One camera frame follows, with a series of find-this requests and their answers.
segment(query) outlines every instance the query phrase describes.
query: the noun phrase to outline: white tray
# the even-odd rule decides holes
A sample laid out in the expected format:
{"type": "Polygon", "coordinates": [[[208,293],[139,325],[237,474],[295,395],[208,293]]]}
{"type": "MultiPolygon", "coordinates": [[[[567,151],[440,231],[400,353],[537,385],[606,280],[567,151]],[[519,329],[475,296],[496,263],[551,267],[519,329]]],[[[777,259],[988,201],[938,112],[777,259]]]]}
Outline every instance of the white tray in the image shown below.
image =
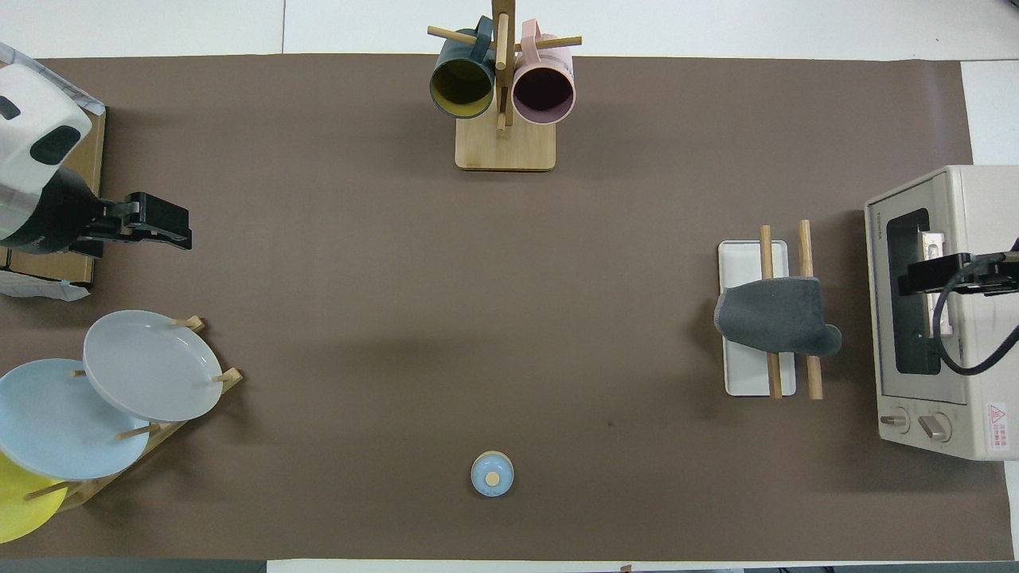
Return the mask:
{"type": "MultiPolygon", "coordinates": [[[[774,276],[789,276],[789,248],[785,241],[771,242],[774,276]]],[[[761,279],[759,241],[722,241],[718,245],[718,285],[721,290],[761,279]]],[[[767,355],[757,349],[721,338],[726,392],[730,396],[769,396],[767,355]]],[[[796,394],[793,354],[779,354],[782,395],[796,394]]]]}

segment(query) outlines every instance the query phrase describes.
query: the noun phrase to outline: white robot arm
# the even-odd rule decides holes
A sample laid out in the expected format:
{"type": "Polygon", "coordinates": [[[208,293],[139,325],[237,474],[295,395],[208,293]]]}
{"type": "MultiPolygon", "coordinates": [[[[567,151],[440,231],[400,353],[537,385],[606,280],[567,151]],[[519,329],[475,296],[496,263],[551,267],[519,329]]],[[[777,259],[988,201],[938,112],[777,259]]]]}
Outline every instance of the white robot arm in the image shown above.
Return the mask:
{"type": "Polygon", "coordinates": [[[101,257],[103,242],[191,249],[187,210],[146,193],[97,199],[61,167],[92,128],[59,88],[20,64],[0,68],[0,247],[101,257]]]}

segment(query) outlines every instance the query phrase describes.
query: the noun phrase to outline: mug rack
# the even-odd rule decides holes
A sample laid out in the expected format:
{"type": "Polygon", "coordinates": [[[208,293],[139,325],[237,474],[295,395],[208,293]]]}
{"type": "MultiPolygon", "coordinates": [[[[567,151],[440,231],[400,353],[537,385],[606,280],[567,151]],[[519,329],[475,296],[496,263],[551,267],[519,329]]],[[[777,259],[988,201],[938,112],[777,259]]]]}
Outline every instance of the mug rack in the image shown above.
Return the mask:
{"type": "MultiPolygon", "coordinates": [[[[495,86],[493,105],[477,117],[457,119],[454,160],[464,170],[548,171],[555,166],[555,125],[530,121],[514,122],[509,90],[513,86],[517,52],[516,0],[492,0],[495,36],[495,86]]],[[[475,38],[449,30],[428,27],[428,34],[474,44],[475,38]]],[[[537,48],[580,46],[580,36],[537,42],[537,48]]]]}

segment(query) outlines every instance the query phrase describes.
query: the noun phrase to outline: wooden stick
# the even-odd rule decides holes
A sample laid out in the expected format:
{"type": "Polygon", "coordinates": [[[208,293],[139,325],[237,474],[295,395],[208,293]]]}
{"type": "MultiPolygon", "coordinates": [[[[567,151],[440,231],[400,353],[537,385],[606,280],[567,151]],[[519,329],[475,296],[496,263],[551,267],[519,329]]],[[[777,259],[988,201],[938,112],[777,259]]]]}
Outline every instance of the wooden stick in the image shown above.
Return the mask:
{"type": "Polygon", "coordinates": [[[229,370],[223,372],[218,376],[213,376],[212,381],[229,382],[230,385],[233,385],[243,380],[244,378],[245,378],[244,375],[240,374],[240,370],[237,370],[236,368],[230,368],[229,370]]]}
{"type": "Polygon", "coordinates": [[[25,493],[21,499],[24,500],[25,502],[31,502],[37,498],[42,498],[43,496],[46,496],[48,493],[59,491],[65,487],[70,487],[73,483],[74,483],[73,481],[58,481],[57,483],[54,483],[49,487],[43,487],[42,489],[36,489],[31,493],[25,493]]]}
{"type": "MultiPolygon", "coordinates": [[[[774,265],[771,260],[771,225],[761,225],[761,278],[773,278],[774,265]]],[[[782,399],[782,368],[779,355],[767,353],[767,383],[770,396],[782,399]]]]}
{"type": "Polygon", "coordinates": [[[472,46],[478,40],[473,36],[468,36],[467,34],[453,32],[451,30],[446,30],[444,28],[438,28],[435,25],[428,27],[428,35],[437,36],[439,38],[445,38],[446,40],[455,40],[457,42],[463,42],[464,44],[470,44],[472,46]]]}
{"type": "Polygon", "coordinates": [[[499,29],[495,36],[495,69],[505,69],[509,54],[506,49],[506,39],[509,34],[509,14],[499,14],[499,29]]]}
{"type": "Polygon", "coordinates": [[[194,332],[201,332],[205,328],[205,322],[196,314],[189,319],[174,318],[170,320],[170,326],[186,326],[194,332]]]}
{"type": "Polygon", "coordinates": [[[136,429],[132,429],[130,431],[122,431],[122,432],[120,432],[120,433],[117,434],[117,439],[118,440],[120,440],[120,439],[127,439],[128,437],[135,437],[136,435],[142,435],[143,433],[151,433],[151,432],[154,432],[154,431],[158,431],[159,428],[161,428],[161,427],[162,426],[160,426],[159,424],[153,422],[153,423],[151,423],[151,424],[149,424],[147,426],[136,428],[136,429]]]}
{"type": "MultiPolygon", "coordinates": [[[[503,38],[506,43],[506,50],[513,48],[517,42],[517,0],[491,0],[492,17],[498,19],[499,14],[505,14],[507,25],[503,38]]],[[[495,70],[495,85],[492,86],[495,96],[495,111],[505,114],[505,122],[496,116],[495,136],[507,136],[506,133],[513,126],[513,105],[508,103],[509,88],[513,87],[514,71],[517,67],[517,56],[515,53],[506,54],[505,69],[495,70]]]]}
{"type": "MultiPolygon", "coordinates": [[[[472,46],[477,41],[477,38],[461,32],[453,32],[451,30],[445,30],[444,28],[438,28],[435,25],[428,27],[428,35],[435,36],[437,38],[445,38],[446,40],[454,40],[457,42],[463,42],[464,44],[471,44],[472,46]]],[[[569,48],[570,46],[582,46],[584,44],[583,36],[568,36],[566,38],[553,38],[551,40],[539,40],[535,43],[535,46],[539,50],[547,50],[548,48],[569,48]]],[[[492,50],[496,50],[496,55],[498,55],[498,42],[492,42],[488,46],[492,50]]],[[[523,52],[524,48],[520,44],[514,44],[514,52],[523,52]]],[[[498,69],[504,69],[503,67],[498,67],[498,62],[496,61],[496,67],[498,69]]]]}
{"type": "MultiPolygon", "coordinates": [[[[800,221],[800,274],[814,275],[814,254],[810,245],[810,221],[800,221]]],[[[821,359],[817,356],[807,357],[807,388],[810,400],[822,400],[824,389],[821,387],[821,359]]]]}

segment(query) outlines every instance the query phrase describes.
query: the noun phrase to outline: oven mitt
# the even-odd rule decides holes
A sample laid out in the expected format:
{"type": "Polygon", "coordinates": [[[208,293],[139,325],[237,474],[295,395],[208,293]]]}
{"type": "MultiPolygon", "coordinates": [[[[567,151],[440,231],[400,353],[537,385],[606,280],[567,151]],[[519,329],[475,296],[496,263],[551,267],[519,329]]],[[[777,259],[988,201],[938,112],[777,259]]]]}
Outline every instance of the oven mitt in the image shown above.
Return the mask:
{"type": "Polygon", "coordinates": [[[832,356],[842,332],[824,324],[821,284],[812,276],[755,280],[722,291],[714,327],[734,343],[764,352],[832,356]]]}

